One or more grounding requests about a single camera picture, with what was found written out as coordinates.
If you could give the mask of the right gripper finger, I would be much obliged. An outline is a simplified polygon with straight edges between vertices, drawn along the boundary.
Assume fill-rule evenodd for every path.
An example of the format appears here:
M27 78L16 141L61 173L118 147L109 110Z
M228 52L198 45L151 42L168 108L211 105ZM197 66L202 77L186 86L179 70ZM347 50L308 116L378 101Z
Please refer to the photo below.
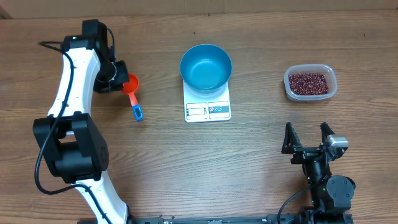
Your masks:
M329 127L326 122L323 122L320 125L321 134L322 134L322 145L323 146L331 146L329 135L334 135L335 132Z
M294 154L302 147L302 144L295 132L292 123L288 122L285 126L285 137L282 145L281 153L283 154Z

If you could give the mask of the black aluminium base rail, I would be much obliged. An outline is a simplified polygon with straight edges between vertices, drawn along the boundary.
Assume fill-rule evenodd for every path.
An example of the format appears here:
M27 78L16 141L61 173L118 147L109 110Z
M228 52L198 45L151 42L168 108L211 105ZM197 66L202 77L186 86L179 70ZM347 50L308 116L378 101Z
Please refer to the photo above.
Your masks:
M277 221L277 215L268 215L266 217L229 217L229 218L182 218L182 219L163 219L163 218L136 218L128 223L137 224L344 224L354 223L351 215L346 215L345 219L342 216L331 216L315 214L314 219L310 221L304 217L293 214L283 214L280 216L280 221Z

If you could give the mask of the white digital kitchen scale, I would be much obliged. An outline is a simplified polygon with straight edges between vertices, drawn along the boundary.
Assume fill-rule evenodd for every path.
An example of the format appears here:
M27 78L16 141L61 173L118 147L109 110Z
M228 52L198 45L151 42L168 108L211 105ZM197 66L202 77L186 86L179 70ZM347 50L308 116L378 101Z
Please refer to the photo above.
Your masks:
M187 123L229 121L229 84L225 83L219 90L211 93L200 93L183 82L183 105Z

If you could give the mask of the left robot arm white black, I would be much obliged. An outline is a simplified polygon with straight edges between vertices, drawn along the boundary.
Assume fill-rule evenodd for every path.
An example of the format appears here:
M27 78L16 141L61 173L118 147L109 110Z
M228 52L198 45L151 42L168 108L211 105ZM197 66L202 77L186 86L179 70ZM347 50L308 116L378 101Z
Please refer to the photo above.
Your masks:
M40 147L34 180L47 195L77 189L95 223L135 223L109 178L107 143L91 118L93 93L120 91L129 80L125 62L108 45L110 32L97 19L85 20L82 33L66 36L56 49L63 73L47 116L33 124Z

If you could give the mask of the clear plastic container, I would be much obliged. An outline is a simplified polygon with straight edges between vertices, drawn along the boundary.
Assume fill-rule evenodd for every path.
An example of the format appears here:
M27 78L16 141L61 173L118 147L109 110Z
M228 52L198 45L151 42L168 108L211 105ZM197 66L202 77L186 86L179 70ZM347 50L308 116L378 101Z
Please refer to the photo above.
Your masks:
M338 89L333 69L324 64L290 67L284 74L287 98L292 101L317 101L331 98Z

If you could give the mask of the red beans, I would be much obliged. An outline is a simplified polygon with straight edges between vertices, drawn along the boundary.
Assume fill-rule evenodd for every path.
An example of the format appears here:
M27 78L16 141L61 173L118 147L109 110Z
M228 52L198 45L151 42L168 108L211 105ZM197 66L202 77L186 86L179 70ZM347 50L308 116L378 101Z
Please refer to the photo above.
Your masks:
M325 95L328 85L324 74L296 73L289 77L289 86L296 95Z

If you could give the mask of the blue bowl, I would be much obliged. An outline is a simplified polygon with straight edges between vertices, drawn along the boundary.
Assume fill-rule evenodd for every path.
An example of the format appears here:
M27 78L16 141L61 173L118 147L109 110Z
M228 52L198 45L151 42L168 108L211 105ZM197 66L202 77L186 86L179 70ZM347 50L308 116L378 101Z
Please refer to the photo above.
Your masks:
M191 89L213 93L222 88L233 73L233 61L221 47L200 44L187 50L180 60L180 75Z

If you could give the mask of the orange measuring scoop blue handle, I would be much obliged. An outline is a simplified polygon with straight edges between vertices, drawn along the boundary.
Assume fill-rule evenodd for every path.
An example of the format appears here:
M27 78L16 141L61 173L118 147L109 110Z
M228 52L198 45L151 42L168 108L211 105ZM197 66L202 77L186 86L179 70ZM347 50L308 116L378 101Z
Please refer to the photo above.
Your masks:
M122 92L129 97L133 115L136 121L142 121L144 114L136 98L136 91L139 89L139 79L132 73L129 74L129 81L123 84Z

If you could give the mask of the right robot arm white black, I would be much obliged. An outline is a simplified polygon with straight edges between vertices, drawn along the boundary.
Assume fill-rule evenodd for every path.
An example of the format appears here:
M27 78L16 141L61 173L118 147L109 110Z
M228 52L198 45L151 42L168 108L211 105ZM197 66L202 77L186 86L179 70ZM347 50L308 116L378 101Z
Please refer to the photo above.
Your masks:
M348 149L348 140L335 134L324 122L320 125L322 141L316 147L304 147L292 123L285 126L285 137L281 153L291 154L290 162L302 166L313 200L320 213L340 214L351 208L355 182L342 175L333 175L330 162L343 156Z

